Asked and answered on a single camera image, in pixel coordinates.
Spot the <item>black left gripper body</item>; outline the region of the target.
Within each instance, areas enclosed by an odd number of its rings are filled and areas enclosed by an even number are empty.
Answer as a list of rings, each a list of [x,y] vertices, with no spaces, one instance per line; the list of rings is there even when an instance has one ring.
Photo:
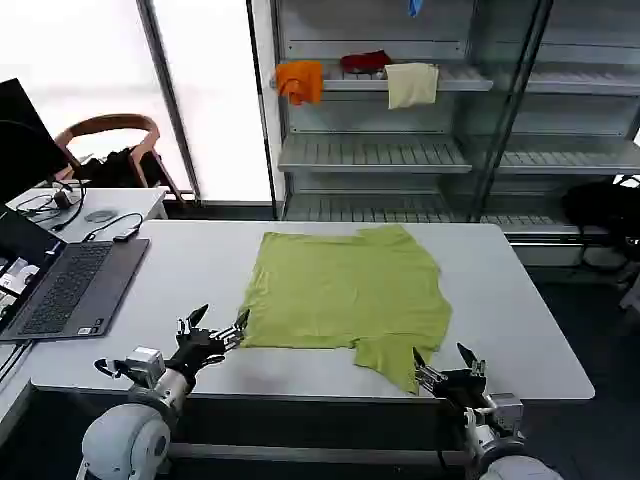
[[[213,338],[214,331],[192,329],[178,334],[177,351],[165,361],[165,366],[180,373],[189,386],[196,384],[196,375],[204,367],[224,360],[224,342]]]

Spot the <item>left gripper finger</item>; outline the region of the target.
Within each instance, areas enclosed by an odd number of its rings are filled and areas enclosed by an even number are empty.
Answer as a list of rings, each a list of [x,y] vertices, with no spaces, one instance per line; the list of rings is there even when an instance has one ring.
[[[209,338],[221,344],[225,350],[237,348],[244,339],[249,316],[249,309],[242,311],[231,326],[221,331],[211,333]]]
[[[189,313],[185,318],[177,320],[177,336],[190,335],[197,330],[197,326],[206,314],[209,308],[208,304],[202,305]]]

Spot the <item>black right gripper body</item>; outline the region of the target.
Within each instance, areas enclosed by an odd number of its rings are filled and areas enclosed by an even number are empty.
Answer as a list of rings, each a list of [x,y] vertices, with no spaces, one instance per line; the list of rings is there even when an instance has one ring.
[[[434,370],[431,393],[440,400],[440,409],[447,414],[461,415],[467,408],[490,406],[486,397],[487,378],[471,369]]]

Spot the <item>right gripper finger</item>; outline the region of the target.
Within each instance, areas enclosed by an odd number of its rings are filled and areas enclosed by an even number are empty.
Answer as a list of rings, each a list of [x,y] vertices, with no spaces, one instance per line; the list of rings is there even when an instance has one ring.
[[[457,343],[458,351],[473,376],[484,376],[486,361],[479,359],[475,353],[461,343]]]
[[[415,368],[416,382],[420,387],[429,393],[434,392],[434,388],[448,380],[448,377],[428,365],[416,347],[412,348]]]

